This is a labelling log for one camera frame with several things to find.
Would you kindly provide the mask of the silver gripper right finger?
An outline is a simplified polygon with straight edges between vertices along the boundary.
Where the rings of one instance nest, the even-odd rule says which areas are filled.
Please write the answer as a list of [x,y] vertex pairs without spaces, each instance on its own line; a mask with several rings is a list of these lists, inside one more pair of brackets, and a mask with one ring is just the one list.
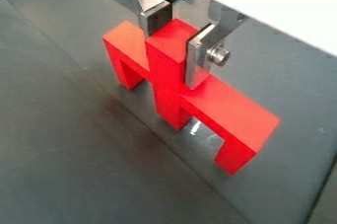
[[188,39],[184,83],[189,89],[196,89],[205,81],[211,66],[223,67],[231,57],[231,51],[224,46],[225,37],[245,22],[248,17],[215,0],[209,2],[208,23]]

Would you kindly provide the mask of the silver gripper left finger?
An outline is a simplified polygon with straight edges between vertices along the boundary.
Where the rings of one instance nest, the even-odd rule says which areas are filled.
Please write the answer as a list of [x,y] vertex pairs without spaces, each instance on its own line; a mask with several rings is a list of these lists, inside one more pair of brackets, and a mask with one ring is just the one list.
[[172,20],[172,4],[167,0],[133,0],[140,28],[149,37]]

